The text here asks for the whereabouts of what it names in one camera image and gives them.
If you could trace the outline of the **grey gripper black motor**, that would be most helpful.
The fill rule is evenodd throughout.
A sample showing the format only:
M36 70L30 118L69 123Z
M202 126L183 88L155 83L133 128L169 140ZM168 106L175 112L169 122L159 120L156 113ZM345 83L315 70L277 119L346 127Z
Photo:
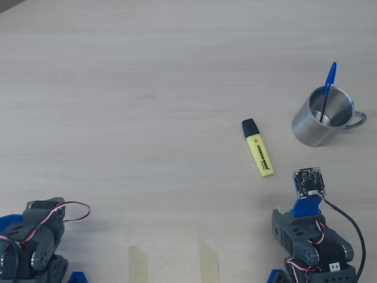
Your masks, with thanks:
M291 213L281 213L279 209L272 212L272 232L275 240L289 254L317 254L312 242L317 241L321 232L316 221L326 223L320 213L314 216L294 218Z

